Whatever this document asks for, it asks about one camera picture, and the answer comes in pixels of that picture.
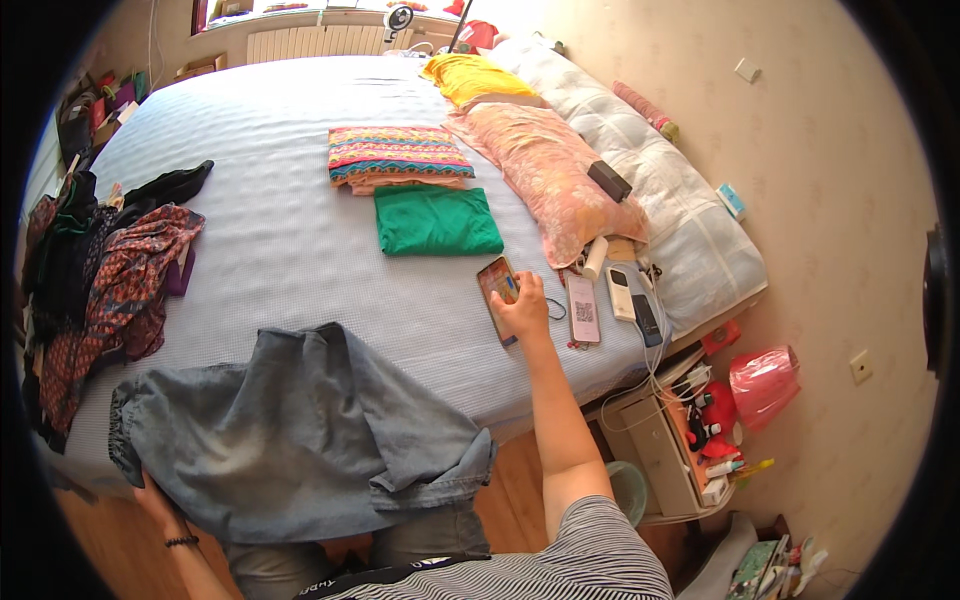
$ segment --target bed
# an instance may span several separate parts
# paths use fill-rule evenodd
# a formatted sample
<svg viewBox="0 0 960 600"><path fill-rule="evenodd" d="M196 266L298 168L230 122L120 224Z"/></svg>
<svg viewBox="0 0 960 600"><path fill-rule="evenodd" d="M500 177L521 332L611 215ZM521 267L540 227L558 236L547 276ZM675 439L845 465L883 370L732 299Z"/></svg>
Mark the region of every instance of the bed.
<svg viewBox="0 0 960 600"><path fill-rule="evenodd" d="M329 184L329 128L445 120L444 98L418 77L420 64L348 56L219 71L155 92L110 140L91 168L98 197L115 181L132 189L214 160L203 190L185 204L206 217L206 227L194 243L186 296L166 301L162 348L86 384L63 455L38 444L60 474L90 492L127 494L106 442L117 383L158 366L246 362L265 326L340 322L500 442L530 428L522 355L499 345L475 279L494 256L384 256L372 199ZM546 296L566 305L526 206L498 170L459 144L476 171L468 186L486 190L504 253L515 269L542 274ZM656 351L644 351L634 325L613 319L606 285L596 286L596 299L599 346L568 348L567 320L551 322L581 403L638 380ZM670 322L660 328L668 343Z"/></svg>

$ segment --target charging cable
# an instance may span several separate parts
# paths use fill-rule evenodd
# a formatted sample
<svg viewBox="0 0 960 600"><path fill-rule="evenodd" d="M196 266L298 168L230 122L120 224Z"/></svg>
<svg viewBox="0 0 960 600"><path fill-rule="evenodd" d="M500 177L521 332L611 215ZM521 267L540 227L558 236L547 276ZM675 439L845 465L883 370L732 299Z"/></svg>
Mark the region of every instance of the charging cable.
<svg viewBox="0 0 960 600"><path fill-rule="evenodd" d="M639 277L641 281L644 281L649 284L650 290L654 298L654 305L657 307L658 323L665 324L666 310L663 308L663 302L662 300L660 300L660 293L657 290L657 274L659 271L657 266L651 265L650 267L651 272L654 273L654 276L652 277L648 276L646 273L641 271L636 266L636 264L617 261L617 262L611 263L611 266L626 267L628 269L632 269L633 271L636 271L637 277ZM634 321L634 326L636 327L637 332L640 334L640 338L643 339L643 331L640 329L640 325L636 321ZM649 352L647 351L646 342L644 341L643 360L647 365L647 371L648 371L647 376L644 377L643 380L640 381L640 383L636 384L634 387L624 390L623 392L618 392L613 396L608 396L607 398L604 399L603 403L600 405L600 421L603 423L604 427L606 427L608 430L615 433L621 433L621 432L627 431L628 429L632 429L640 425L641 423L644 423L647 420L652 419L660 412L666 410L666 407L674 402L687 402L695 399L707 387L707 385L710 382L711 366L709 365L694 367L694 369L691 370L691 372L688 374L688 377L686 379L688 388L685 392L678 395L673 395L672 393L669 392L668 389L664 388L664 386L657 379L657 369L660 367L660 363L662 363L663 361L664 355L666 353L666 346L667 344L665 342L661 343L660 346L657 348L657 351L654 352L654 357L653 357L653 360L651 361ZM622 429L610 427L610 425L607 423L607 414L606 414L607 403L610 402L611 400L614 400L626 394L635 392L636 390L642 388L648 383L650 383L653 389L652 390L653 396L655 396L658 400L660 400L660 402L662 403L662 406L658 408L653 414L647 415L643 419L635 423L632 423L630 425L627 425Z"/></svg>

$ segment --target purple cloth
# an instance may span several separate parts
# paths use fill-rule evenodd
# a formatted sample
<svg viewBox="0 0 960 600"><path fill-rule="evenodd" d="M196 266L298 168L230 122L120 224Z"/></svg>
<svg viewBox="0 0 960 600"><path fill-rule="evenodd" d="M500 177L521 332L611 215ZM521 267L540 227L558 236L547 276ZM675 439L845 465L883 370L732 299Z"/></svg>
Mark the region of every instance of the purple cloth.
<svg viewBox="0 0 960 600"><path fill-rule="evenodd" d="M118 110L127 102L133 102L136 99L136 93L133 90L133 82L120 86L117 90L116 100L110 100L110 110Z"/></svg>
<svg viewBox="0 0 960 600"><path fill-rule="evenodd" d="M180 272L180 264L176 260L167 266L167 294L171 296L185 296L186 284L190 282L190 274L193 272L193 261L197 254L190 248L186 252L186 262L183 263L183 272Z"/></svg>

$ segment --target light switch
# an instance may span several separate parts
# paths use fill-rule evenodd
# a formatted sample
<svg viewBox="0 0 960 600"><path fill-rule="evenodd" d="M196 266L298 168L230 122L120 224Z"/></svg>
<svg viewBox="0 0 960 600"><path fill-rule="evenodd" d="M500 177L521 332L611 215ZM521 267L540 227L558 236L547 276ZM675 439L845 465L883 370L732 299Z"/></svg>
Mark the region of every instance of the light switch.
<svg viewBox="0 0 960 600"><path fill-rule="evenodd" d="M748 83L752 84L756 79L756 76L760 74L760 67L756 66L749 60L740 59L740 62L736 65L734 71L736 71L737 75L747 80Z"/></svg>

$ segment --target electrical outlet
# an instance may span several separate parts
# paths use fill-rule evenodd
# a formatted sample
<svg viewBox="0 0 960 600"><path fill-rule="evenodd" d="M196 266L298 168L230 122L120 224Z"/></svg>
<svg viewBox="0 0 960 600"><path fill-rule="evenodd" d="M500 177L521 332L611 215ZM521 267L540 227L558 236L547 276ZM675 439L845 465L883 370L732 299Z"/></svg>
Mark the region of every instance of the electrical outlet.
<svg viewBox="0 0 960 600"><path fill-rule="evenodd" d="M870 360L870 352L866 349L854 356L850 361L850 373L853 375L853 383L860 385L874 374L874 363Z"/></svg>
<svg viewBox="0 0 960 600"><path fill-rule="evenodd" d="M760 74L760 67L756 66L749 60L740 59L740 62L737 63L734 71L737 75L747 80L748 83L752 84L756 79L756 76Z"/></svg>

